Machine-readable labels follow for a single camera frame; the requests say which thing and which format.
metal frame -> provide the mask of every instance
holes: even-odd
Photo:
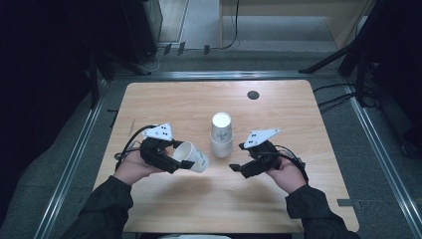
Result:
[[[311,79],[311,78],[339,78],[336,71],[319,71],[317,74],[299,74],[297,71],[280,72],[167,72],[156,73],[151,76],[135,77],[133,74],[120,75],[117,79],[131,79],[135,82],[168,82],[168,81],[268,81],[268,80],[287,80],[287,79]],[[88,138],[91,135],[93,126],[97,120],[100,109],[102,108],[105,93],[108,89],[106,81],[102,81],[99,103],[90,111],[87,121],[81,131],[75,148],[69,158],[68,164],[62,174],[52,198],[49,201],[46,212],[36,232],[35,238],[48,238],[51,229],[56,221],[57,215],[61,209],[69,186],[77,170],[82,153],[84,152]],[[351,93],[352,87],[345,87],[345,91]],[[385,150],[381,139],[379,138],[366,109],[360,107],[355,99],[351,99],[353,109],[368,137],[371,146],[375,152],[378,162],[384,172],[384,175],[391,186],[391,189],[399,203],[403,214],[416,238],[422,238],[422,219],[416,207],[415,202],[408,193],[406,186],[401,180],[398,172]]]

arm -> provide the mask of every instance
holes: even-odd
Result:
[[[139,151],[131,152],[114,175],[93,191],[62,238],[121,238],[127,211],[133,206],[131,186],[160,171],[146,164]]]
[[[267,173],[289,193],[286,197],[289,216],[302,219],[306,238],[359,238],[347,230],[341,217],[331,212],[323,192],[307,185],[290,161],[283,158],[280,161],[278,170],[271,169]]]

black sleeve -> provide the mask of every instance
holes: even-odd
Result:
[[[305,238],[359,238],[347,230],[341,217],[331,212],[323,192],[305,185],[286,197],[286,201],[289,216],[302,219]]]
[[[110,176],[93,191],[62,238],[121,238],[127,211],[133,206],[130,191],[129,185]]]

black circular hole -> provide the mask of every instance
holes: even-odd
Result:
[[[260,97],[260,94],[255,92],[255,91],[250,91],[248,93],[248,98],[251,99],[251,100],[256,100],[259,97]]]

white cup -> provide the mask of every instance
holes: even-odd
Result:
[[[188,160],[195,162],[190,170],[196,172],[205,171],[209,163],[208,157],[189,141],[182,142],[174,150],[173,158],[177,161]]]
[[[232,118],[227,113],[217,113],[212,118],[211,137],[219,143],[228,142],[233,138]]]
[[[233,151],[233,133],[232,138],[229,139],[227,142],[218,142],[211,138],[211,151],[216,157],[224,158],[228,157],[230,154],[232,154]]]

